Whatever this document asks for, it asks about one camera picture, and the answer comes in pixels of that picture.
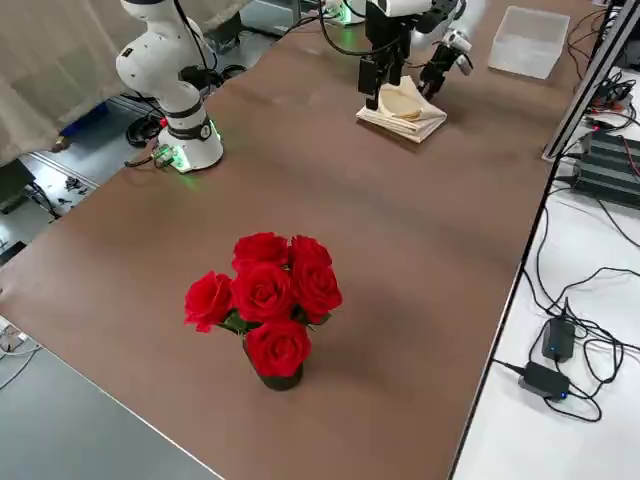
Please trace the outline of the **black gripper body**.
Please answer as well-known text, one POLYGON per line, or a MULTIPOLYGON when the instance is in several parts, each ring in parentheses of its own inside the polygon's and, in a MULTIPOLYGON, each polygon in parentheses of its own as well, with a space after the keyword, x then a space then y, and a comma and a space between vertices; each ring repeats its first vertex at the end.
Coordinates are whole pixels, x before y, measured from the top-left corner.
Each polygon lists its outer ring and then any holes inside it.
POLYGON ((449 71, 453 65, 453 50, 448 46, 438 45, 429 64, 438 71, 449 71))
POLYGON ((389 5, 389 1, 366 2, 366 38, 371 43, 369 56, 382 58, 397 54, 406 59, 410 52, 413 15, 389 17, 384 11, 389 5))

